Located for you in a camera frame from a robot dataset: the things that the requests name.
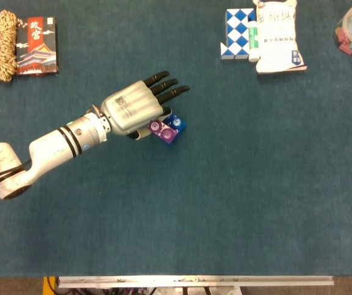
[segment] rope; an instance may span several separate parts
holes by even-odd
[[[16,72],[17,17],[12,12],[0,12],[0,81],[10,82]]]

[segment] white robotic arm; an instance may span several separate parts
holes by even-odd
[[[147,136],[151,120],[171,114],[171,109],[161,104],[189,90],[182,86],[160,94],[178,83],[171,79],[154,85],[168,75],[169,72],[160,72],[138,81],[107,97],[101,109],[93,106],[79,119],[34,140],[29,145],[29,170],[9,144],[0,143],[0,198],[22,194],[43,174],[106,141],[109,132],[135,140]]]

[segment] white plastic package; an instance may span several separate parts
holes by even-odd
[[[263,2],[253,0],[259,27],[259,74],[303,71],[307,68],[296,43],[297,0]]]

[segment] black stripe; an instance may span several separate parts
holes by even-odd
[[[71,129],[70,129],[67,125],[65,125],[63,128],[65,128],[66,131],[68,131],[69,134],[72,136],[73,141],[76,143],[77,150],[79,151],[79,155],[81,155],[81,154],[82,154],[82,147],[80,146],[80,143],[79,143],[79,141],[77,140],[75,134],[73,134],[73,132],[71,131]]]
[[[76,151],[75,151],[75,149],[73,148],[72,142],[69,140],[69,138],[66,136],[66,134],[64,133],[64,131],[63,131],[61,128],[59,128],[59,129],[57,129],[57,130],[58,130],[58,131],[61,133],[61,135],[65,138],[66,143],[67,143],[68,146],[70,147],[71,152],[72,152],[72,155],[73,155],[73,157],[75,158],[75,156],[76,156]]]
[[[0,182],[4,181],[7,178],[10,178],[11,176],[13,176],[13,175],[15,175],[15,174],[17,174],[19,172],[22,172],[22,171],[25,171],[24,167],[20,167],[19,169],[16,169],[15,171],[12,171],[12,172],[4,175],[3,177],[0,177]]]

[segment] dark teal carpet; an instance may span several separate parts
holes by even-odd
[[[301,0],[305,73],[220,61],[227,8],[252,1],[0,1],[58,18],[60,74],[0,84],[0,142],[32,140],[169,70],[190,92],[168,147],[109,141],[0,201],[0,275],[352,275],[352,1]]]

